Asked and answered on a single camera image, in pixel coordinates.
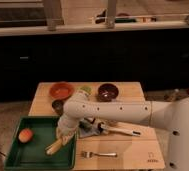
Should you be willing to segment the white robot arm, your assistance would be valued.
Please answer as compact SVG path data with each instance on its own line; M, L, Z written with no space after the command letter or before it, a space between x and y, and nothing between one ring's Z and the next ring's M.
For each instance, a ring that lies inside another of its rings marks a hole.
M189 171L189 97L175 102L95 102L83 90L64 104L56 136L70 135L85 117L145 125L169 132L165 171Z

